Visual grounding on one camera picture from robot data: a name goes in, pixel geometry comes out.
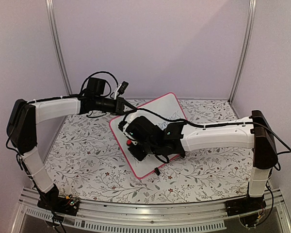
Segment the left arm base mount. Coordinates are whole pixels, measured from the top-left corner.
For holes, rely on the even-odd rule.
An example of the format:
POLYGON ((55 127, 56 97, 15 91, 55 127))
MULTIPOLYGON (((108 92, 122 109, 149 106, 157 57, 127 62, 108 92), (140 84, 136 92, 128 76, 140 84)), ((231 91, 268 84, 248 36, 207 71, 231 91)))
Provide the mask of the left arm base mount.
POLYGON ((80 198, 69 196, 40 196, 37 206, 42 209, 52 210, 56 213, 76 216, 79 210, 80 198))

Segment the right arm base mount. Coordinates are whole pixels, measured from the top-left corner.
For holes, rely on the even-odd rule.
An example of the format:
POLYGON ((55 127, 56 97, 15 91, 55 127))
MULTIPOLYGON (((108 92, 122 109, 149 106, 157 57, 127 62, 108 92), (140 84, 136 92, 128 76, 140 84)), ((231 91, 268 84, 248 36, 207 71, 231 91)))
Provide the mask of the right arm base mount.
POLYGON ((228 216, 236 216, 254 212, 266 207, 264 195, 261 197, 251 197, 247 194, 243 198, 227 200, 224 204, 228 216))

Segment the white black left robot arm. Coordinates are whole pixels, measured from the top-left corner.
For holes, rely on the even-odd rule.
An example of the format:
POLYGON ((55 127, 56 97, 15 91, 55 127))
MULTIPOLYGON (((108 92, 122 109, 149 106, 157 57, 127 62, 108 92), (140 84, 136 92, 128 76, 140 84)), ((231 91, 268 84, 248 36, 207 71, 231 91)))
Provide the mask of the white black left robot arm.
POLYGON ((62 207, 62 199, 55 195, 58 189, 49 176, 45 163, 39 154, 38 126, 44 122, 74 115, 87 115, 98 111, 123 115, 129 103, 122 98, 128 82, 118 83, 114 91, 105 93, 107 81, 88 77, 79 93, 37 100, 15 101, 6 133, 6 147, 16 152, 20 169, 32 180, 36 189, 45 194, 43 202, 51 210, 62 207))

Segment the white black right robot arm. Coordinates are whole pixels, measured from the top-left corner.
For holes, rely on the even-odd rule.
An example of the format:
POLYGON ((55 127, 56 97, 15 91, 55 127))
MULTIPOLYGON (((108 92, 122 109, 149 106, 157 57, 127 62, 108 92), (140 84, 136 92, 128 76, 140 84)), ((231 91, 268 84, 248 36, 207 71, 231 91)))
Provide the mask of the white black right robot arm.
POLYGON ((186 119, 169 119, 165 129, 153 124, 145 116, 132 120, 124 117, 119 129, 128 138, 130 153, 139 161, 153 154, 163 156, 165 163, 169 155, 207 149, 239 147, 252 149, 253 167, 248 184, 247 197, 241 201, 241 207, 251 212, 260 203, 271 169, 278 163, 275 145, 275 133, 259 110, 251 116, 235 121, 213 124, 195 124, 186 119))

